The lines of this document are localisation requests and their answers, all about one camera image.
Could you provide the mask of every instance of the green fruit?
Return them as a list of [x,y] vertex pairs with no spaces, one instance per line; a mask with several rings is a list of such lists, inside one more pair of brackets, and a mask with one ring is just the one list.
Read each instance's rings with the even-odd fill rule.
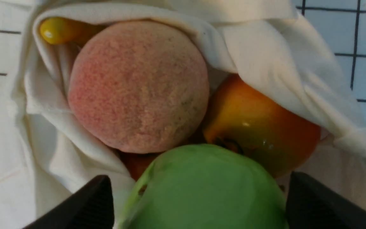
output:
[[249,158],[206,144],[175,148],[153,161],[118,222],[122,229],[287,226],[284,194],[269,173]]

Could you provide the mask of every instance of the red and yellow apple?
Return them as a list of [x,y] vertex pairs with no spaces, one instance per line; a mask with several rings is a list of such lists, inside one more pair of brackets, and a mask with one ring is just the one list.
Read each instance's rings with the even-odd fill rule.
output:
[[320,140],[320,127],[279,106],[230,75],[209,101],[202,126],[208,143],[259,162],[273,177],[304,163]]

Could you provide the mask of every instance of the pink peach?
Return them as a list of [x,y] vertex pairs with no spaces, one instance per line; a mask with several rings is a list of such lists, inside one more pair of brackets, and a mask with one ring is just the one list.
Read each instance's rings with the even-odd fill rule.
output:
[[206,63],[190,39],[161,23],[134,21],[106,28],[83,47],[68,101],[104,144],[143,154],[186,140],[208,98]]

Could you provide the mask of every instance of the white cloth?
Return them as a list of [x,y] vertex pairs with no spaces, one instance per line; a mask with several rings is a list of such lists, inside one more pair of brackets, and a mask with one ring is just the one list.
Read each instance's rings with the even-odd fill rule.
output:
[[152,19],[185,31],[214,69],[238,72],[327,129],[300,169],[366,209],[366,123],[334,55],[290,0],[7,1],[35,5],[17,68],[0,90],[0,228],[31,223],[97,174],[111,179],[117,215],[134,184],[69,109],[76,52],[42,40],[38,25],[51,16],[92,24]]

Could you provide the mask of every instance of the white fabric bag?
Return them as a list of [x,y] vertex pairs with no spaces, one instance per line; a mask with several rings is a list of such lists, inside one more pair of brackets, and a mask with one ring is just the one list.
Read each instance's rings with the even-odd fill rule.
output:
[[[16,3],[36,4],[17,68],[0,90],[0,228],[31,223],[97,174],[109,175],[118,215],[134,185],[117,156],[69,109],[77,51],[40,37],[39,23],[52,16],[91,24],[152,19],[178,27],[212,70],[239,73],[281,106],[328,130],[300,170],[366,209],[366,123],[334,55],[290,0]],[[209,77],[214,84],[221,80]],[[279,182],[287,184],[287,177]]]

